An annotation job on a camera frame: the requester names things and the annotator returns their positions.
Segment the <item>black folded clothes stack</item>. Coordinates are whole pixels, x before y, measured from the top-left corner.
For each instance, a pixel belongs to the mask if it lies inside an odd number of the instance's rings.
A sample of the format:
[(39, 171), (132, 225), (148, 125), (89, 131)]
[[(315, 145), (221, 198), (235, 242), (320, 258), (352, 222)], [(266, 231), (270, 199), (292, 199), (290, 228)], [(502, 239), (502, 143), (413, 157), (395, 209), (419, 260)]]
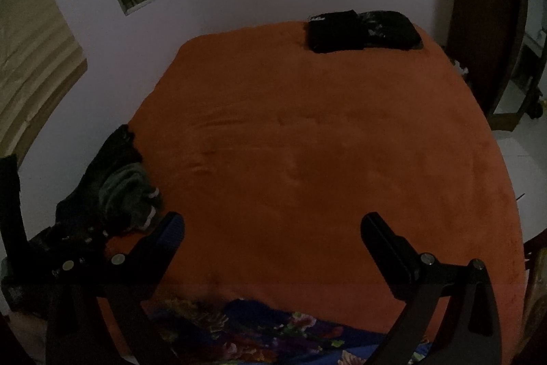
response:
[(410, 51), (424, 46), (408, 17), (391, 10), (323, 13), (311, 17), (305, 30), (307, 46), (316, 54), (367, 48)]

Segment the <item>floral bed sheet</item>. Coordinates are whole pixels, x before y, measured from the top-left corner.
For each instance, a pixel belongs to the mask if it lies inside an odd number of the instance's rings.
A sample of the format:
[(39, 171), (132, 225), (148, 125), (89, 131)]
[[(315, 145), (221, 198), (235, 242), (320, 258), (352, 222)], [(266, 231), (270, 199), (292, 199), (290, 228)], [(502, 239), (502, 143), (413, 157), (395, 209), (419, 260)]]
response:
[(182, 364), (364, 364), (386, 337), (245, 299), (169, 299), (150, 319)]

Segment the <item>beige curtain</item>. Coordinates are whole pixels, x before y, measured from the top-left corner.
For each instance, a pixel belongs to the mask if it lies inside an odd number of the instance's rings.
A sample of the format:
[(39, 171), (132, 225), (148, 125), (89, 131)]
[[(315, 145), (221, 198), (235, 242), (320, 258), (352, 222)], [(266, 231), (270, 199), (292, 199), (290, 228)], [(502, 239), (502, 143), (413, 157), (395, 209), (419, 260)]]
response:
[(87, 70), (56, 0), (1, 0), (1, 156), (21, 164)]

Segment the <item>black garment pile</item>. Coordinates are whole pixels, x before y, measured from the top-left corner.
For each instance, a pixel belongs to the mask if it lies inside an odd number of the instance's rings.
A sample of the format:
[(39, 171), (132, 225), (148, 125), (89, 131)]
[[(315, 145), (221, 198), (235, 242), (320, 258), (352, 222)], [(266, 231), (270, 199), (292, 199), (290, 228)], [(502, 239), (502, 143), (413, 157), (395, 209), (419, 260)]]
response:
[(14, 312), (39, 312), (47, 296), (69, 275), (91, 266), (104, 254), (107, 234), (98, 192), (121, 167), (140, 163), (135, 135), (121, 125), (104, 142), (77, 187), (56, 205), (55, 223), (28, 238), (21, 216), (21, 182), (16, 156), (1, 160), (1, 290)]

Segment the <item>orange plush bed blanket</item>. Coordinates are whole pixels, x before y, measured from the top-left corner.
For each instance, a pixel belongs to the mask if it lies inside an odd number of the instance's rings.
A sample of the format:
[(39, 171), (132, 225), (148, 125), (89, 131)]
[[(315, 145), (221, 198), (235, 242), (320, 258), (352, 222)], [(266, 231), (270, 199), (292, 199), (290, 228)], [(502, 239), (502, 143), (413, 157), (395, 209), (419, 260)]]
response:
[(413, 51), (316, 54), (300, 22), (199, 36), (129, 127), (186, 226), (147, 311), (246, 298), (384, 333), (402, 304), (360, 237), (375, 211), (420, 252), (485, 263), (510, 362), (525, 293), (515, 193), (430, 37)]

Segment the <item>dark green knit garment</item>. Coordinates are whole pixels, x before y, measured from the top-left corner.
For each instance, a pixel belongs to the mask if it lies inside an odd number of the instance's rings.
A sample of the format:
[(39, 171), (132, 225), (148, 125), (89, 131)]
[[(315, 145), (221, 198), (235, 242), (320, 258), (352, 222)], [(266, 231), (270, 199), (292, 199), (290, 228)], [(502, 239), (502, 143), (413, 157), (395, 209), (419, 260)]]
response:
[(98, 192), (104, 227), (109, 235), (145, 232), (159, 213), (159, 188), (153, 186), (140, 163), (121, 167)]

